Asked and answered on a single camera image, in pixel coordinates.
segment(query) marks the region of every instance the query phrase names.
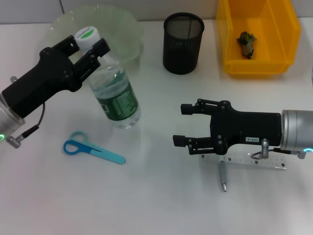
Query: white table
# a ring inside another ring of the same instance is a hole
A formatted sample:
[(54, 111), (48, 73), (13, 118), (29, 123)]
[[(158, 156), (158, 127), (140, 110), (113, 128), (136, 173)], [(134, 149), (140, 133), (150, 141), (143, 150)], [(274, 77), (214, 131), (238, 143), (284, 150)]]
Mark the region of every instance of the white table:
[[(205, 21), (196, 70), (171, 74), (162, 65), (163, 23), (142, 23), (140, 66), (127, 67), (142, 110), (138, 125), (111, 128), (87, 84), (51, 98), (40, 129), (20, 149), (0, 145), (0, 234), (313, 234), (312, 155), (287, 156), (287, 171), (229, 166), (224, 193), (217, 167), (172, 141), (173, 134), (209, 135), (208, 117), (180, 114), (180, 104), (197, 98), (230, 100), (240, 111), (313, 110), (313, 19), (300, 21), (295, 64), (272, 80), (235, 80), (221, 72), (214, 21)], [(38, 61), (48, 26), (0, 26), (0, 91)], [(15, 135), (40, 113), (30, 114)], [(64, 154), (63, 143), (76, 130), (125, 156), (126, 164)]]

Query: pen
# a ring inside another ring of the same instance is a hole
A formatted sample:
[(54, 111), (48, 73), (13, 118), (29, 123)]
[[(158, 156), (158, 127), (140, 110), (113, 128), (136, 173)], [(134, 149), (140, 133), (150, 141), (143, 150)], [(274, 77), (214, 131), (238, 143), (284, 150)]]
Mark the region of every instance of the pen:
[(219, 173), (220, 173), (220, 182), (224, 192), (227, 191), (227, 176), (226, 176), (226, 163), (224, 161), (224, 156), (219, 156)]

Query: plastic bottle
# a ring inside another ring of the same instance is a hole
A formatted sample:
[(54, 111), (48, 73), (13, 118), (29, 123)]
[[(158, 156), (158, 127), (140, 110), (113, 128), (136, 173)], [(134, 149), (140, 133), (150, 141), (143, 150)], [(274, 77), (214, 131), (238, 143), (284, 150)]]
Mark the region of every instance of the plastic bottle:
[[(75, 35), (84, 54), (99, 40), (99, 32), (93, 26)], [(94, 95), (113, 126), (122, 129), (134, 126), (140, 119), (140, 107), (125, 70), (111, 51), (98, 60), (101, 66), (88, 78)]]

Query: scissor handle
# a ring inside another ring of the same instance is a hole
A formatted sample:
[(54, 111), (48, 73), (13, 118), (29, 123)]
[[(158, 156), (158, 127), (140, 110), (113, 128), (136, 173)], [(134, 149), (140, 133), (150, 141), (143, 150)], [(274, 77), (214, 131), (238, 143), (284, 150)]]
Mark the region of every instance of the scissor handle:
[[(83, 141), (79, 141), (78, 139), (76, 139), (76, 138), (74, 138), (75, 136), (83, 136), (84, 137), (84, 139), (83, 139)], [(71, 135), (70, 135), (70, 137), (69, 137), (71, 140), (73, 140), (73, 141), (77, 141), (77, 142), (88, 142), (88, 135), (85, 133), (85, 132), (83, 132), (83, 131), (75, 131), (75, 132), (73, 132)]]
[[(78, 147), (78, 149), (73, 151), (73, 152), (70, 152), (70, 151), (67, 150), (67, 145), (68, 144), (74, 145), (74, 146)], [(86, 146), (86, 145), (83, 145), (82, 143), (79, 143), (79, 142), (76, 142), (76, 141), (73, 141), (73, 140), (68, 140), (68, 141), (65, 141), (65, 143), (63, 145), (63, 150), (64, 150), (64, 152), (66, 152), (69, 155), (75, 155), (75, 154), (80, 153), (80, 152), (90, 153), (90, 151), (92, 149), (90, 147)]]

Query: ruler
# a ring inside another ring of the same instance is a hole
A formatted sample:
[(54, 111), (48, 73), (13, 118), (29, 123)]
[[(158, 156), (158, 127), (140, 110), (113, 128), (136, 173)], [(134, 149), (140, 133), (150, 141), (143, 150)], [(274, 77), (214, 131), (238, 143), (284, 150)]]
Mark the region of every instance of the ruler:
[[(247, 147), (237, 146), (229, 149), (228, 153), (222, 156), (222, 159), (227, 164), (247, 165), (256, 168), (272, 168), (279, 170), (287, 170), (287, 164), (284, 154), (277, 154), (270, 152), (268, 159), (255, 160), (250, 157), (251, 154), (259, 152), (259, 148), (252, 148), (253, 150), (247, 150)], [(216, 154), (203, 154), (199, 155), (199, 158), (203, 162), (218, 163), (221, 156)]]

